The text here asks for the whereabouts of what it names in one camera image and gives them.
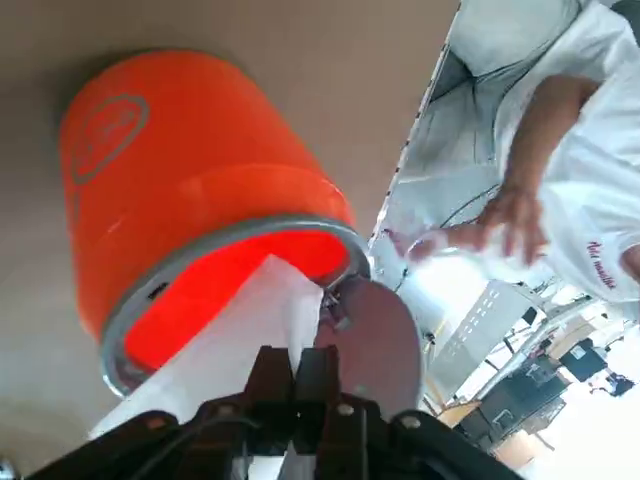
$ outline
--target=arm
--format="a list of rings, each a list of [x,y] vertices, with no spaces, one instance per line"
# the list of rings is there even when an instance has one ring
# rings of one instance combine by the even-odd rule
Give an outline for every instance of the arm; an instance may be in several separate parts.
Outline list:
[[[593,80],[567,75],[538,85],[513,139],[503,188],[535,195],[551,154],[598,87]]]
[[[566,75],[548,77],[538,85],[513,139],[500,193],[478,217],[477,248],[484,248],[493,228],[506,224],[505,256],[512,255],[520,237],[525,260],[535,260],[546,243],[539,224],[538,187],[551,154],[598,87],[592,80]]]

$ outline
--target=logo on bucket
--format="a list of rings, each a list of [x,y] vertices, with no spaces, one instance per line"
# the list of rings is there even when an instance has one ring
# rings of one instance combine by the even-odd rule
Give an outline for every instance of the logo on bucket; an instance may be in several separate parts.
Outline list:
[[[93,110],[73,149],[72,173],[76,185],[94,178],[136,138],[149,118],[149,106],[136,95],[111,97]]]

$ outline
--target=hand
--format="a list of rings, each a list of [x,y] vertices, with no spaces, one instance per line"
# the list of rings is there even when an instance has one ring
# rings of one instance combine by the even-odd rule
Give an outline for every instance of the hand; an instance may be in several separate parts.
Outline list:
[[[521,188],[503,186],[500,193],[489,202],[476,224],[480,227],[476,248],[485,248],[491,231],[505,225],[504,255],[513,255],[516,241],[524,242],[524,257],[531,265],[547,243],[540,228],[542,207],[534,192]]]

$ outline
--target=white paper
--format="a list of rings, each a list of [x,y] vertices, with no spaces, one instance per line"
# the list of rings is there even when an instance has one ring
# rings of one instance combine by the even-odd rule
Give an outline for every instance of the white paper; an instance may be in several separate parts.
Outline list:
[[[242,392],[262,345],[287,347],[294,371],[318,329],[322,288],[287,262],[269,257],[229,305],[180,352],[103,418],[95,438],[149,410],[180,423],[205,401]]]

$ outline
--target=screw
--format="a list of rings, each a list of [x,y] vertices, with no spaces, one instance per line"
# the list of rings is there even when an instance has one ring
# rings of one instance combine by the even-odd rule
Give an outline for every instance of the screw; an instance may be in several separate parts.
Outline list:
[[[233,405],[220,405],[220,407],[218,407],[218,415],[221,417],[229,417],[233,415],[234,410]]]
[[[349,415],[353,415],[353,412],[355,410],[353,409],[353,407],[351,405],[348,405],[346,403],[341,403],[340,405],[338,405],[338,413],[344,417],[348,417]]]
[[[162,428],[167,424],[162,417],[150,418],[147,420],[147,428],[149,430],[155,430],[156,428]]]
[[[400,420],[400,423],[402,423],[402,426],[408,430],[420,428],[420,420],[416,417],[403,417],[402,420]]]

